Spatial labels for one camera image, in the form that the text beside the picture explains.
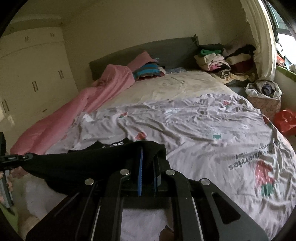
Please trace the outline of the person's left hand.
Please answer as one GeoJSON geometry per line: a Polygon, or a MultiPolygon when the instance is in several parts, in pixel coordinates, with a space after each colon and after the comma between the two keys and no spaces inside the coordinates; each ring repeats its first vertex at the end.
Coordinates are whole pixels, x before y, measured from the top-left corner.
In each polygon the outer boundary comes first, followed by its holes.
{"type": "Polygon", "coordinates": [[[10,191],[10,185],[9,185],[9,170],[1,172],[1,204],[6,207],[10,208],[13,206],[13,197],[10,191]]]}

